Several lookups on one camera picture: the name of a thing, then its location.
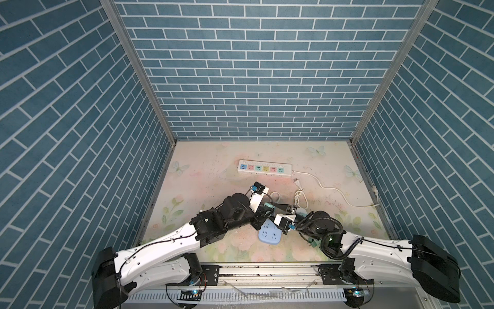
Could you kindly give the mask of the blue square power socket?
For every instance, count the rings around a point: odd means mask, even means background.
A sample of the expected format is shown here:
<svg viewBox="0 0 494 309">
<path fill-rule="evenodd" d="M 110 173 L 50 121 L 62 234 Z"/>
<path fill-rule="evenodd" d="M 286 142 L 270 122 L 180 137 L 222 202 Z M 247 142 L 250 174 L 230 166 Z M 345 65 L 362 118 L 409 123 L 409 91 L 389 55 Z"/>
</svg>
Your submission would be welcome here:
<svg viewBox="0 0 494 309">
<path fill-rule="evenodd" d="M 263 243 L 278 245 L 282 235 L 283 232 L 270 219 L 267 219 L 259 230 L 258 238 Z"/>
</svg>

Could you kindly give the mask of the long white power strip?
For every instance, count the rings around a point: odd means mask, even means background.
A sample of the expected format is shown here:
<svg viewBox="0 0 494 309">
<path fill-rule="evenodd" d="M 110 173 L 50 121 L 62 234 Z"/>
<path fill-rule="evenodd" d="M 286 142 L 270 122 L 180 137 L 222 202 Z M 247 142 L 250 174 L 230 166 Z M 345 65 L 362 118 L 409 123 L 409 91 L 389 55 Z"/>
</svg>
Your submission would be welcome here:
<svg viewBox="0 0 494 309">
<path fill-rule="evenodd" d="M 268 176 L 291 177 L 293 174 L 291 164 L 261 162 L 261 161 L 253 161 L 253 160 L 240 160 L 237 165 L 237 171 L 240 173 L 268 175 Z"/>
</svg>

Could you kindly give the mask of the green USB charger plug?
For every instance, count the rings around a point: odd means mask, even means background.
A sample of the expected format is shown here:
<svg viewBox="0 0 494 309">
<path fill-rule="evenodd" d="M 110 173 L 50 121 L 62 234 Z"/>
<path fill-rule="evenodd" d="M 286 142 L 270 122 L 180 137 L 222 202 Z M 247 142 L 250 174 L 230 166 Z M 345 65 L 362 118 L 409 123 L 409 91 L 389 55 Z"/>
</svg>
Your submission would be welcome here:
<svg viewBox="0 0 494 309">
<path fill-rule="evenodd" d="M 317 241 L 316 239 L 313 239 L 310 241 L 310 245 L 313 247 L 313 248 L 316 248 L 320 245 L 320 242 Z"/>
</svg>

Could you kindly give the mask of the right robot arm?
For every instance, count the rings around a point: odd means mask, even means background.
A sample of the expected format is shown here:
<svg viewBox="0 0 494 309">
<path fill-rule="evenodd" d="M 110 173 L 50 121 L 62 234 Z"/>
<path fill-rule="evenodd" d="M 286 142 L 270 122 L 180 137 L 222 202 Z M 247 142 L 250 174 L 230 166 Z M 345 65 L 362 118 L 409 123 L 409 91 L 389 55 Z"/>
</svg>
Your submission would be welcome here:
<svg viewBox="0 0 494 309">
<path fill-rule="evenodd" d="M 271 205 L 271 221 L 283 232 L 298 232 L 318 243 L 330 260 L 339 261 L 340 277 L 347 283 L 391 281 L 421 287 L 434 298 L 459 303 L 461 270 L 451 254 L 426 236 L 390 240 L 347 232 L 325 211 L 302 213 L 288 204 Z"/>
</svg>

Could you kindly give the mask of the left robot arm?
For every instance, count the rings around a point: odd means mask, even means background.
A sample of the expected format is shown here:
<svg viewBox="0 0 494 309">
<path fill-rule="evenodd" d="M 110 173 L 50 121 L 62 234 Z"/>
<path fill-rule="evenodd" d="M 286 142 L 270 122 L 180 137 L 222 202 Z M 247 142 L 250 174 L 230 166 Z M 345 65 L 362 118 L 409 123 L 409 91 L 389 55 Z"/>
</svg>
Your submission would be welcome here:
<svg viewBox="0 0 494 309">
<path fill-rule="evenodd" d="M 95 308 L 116 308 L 138 288 L 138 276 L 154 267 L 218 242 L 229 230 L 251 225 L 260 229 L 274 213 L 273 201 L 263 195 L 235 193 L 217 207 L 197 214 L 188 223 L 152 242 L 135 248 L 101 250 L 91 271 Z"/>
</svg>

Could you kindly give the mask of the white square power socket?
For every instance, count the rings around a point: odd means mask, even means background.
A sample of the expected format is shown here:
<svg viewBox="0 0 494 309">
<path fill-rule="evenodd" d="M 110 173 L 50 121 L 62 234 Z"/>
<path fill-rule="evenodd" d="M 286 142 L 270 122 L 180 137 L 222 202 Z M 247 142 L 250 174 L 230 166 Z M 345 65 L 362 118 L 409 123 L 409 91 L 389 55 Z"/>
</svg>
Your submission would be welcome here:
<svg viewBox="0 0 494 309">
<path fill-rule="evenodd" d="M 303 208 L 298 208 L 296 210 L 296 214 L 299 215 L 299 216 L 303 216 L 303 217 L 306 217 L 307 216 L 307 211 Z"/>
</svg>

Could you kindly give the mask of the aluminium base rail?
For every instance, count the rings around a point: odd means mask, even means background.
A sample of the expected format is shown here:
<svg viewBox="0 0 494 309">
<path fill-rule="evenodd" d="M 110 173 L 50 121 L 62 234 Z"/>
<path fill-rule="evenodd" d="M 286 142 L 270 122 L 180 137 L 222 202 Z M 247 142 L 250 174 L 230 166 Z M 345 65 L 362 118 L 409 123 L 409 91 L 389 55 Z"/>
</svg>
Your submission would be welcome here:
<svg viewBox="0 0 494 309">
<path fill-rule="evenodd" d="M 125 282 L 104 264 L 93 275 L 95 308 L 439 308 L 404 283 L 346 283 L 336 263 L 199 264 L 181 257 Z"/>
</svg>

